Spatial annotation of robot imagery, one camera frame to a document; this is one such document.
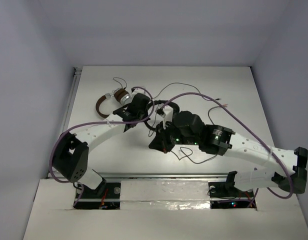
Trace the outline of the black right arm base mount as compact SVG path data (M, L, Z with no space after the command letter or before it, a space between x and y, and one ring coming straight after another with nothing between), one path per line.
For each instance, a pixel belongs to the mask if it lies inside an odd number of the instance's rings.
M228 173L225 181L212 181L208 183L208 195L212 198L219 198L224 200L239 199L240 197L247 197L251 199L254 197L252 191L241 191L236 188L235 176L237 171L231 171Z

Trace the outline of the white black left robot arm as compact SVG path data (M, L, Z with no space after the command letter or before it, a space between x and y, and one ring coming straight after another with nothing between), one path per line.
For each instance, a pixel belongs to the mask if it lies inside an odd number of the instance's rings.
M133 93L123 108L104 120L82 123L63 132L50 154L49 170L56 169L66 180L54 179L60 183L82 184L92 196L102 196L105 179L88 166L89 153L110 138L147 121L150 101L145 94Z

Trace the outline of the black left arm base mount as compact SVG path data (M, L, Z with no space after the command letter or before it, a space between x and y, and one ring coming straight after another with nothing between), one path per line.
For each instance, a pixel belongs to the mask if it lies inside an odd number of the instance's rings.
M106 190L107 181L102 176L81 178L77 183L76 199L99 199Z

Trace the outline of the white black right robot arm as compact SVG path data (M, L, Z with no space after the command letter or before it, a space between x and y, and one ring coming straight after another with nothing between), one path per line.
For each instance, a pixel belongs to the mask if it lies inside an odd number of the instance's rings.
M230 128L205 124L189 111L176 113L158 124L148 147L167 153L175 145L198 146L206 154L241 159L262 167L251 172L229 172L222 186L229 196L255 188L278 187L294 194L303 194L306 190L306 148L287 150L261 144Z

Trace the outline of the black headset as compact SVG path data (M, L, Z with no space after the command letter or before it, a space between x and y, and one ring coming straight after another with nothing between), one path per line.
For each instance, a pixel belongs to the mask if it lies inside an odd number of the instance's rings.
M151 116L154 117L153 119L153 123L149 124L149 121L151 120L151 118L149 118L147 121L144 122L144 125L146 126L146 128L148 129L148 137L150 138L154 133L156 128L154 127L156 121L157 121L157 110L156 110L156 106L159 105L163 105L165 104L167 101L166 100L155 100L154 103L149 103L148 107L153 109L153 114Z

